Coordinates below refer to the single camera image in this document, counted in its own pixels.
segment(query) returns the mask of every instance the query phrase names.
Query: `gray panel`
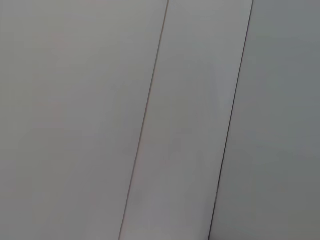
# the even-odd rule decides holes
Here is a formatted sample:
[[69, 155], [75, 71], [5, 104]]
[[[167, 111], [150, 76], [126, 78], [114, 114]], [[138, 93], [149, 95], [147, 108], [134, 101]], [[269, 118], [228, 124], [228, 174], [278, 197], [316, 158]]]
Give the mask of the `gray panel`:
[[118, 239], [166, 5], [0, 1], [0, 239]]
[[253, 4], [212, 240], [320, 239], [319, 9]]
[[170, 0], [121, 240], [209, 236], [251, 0]]

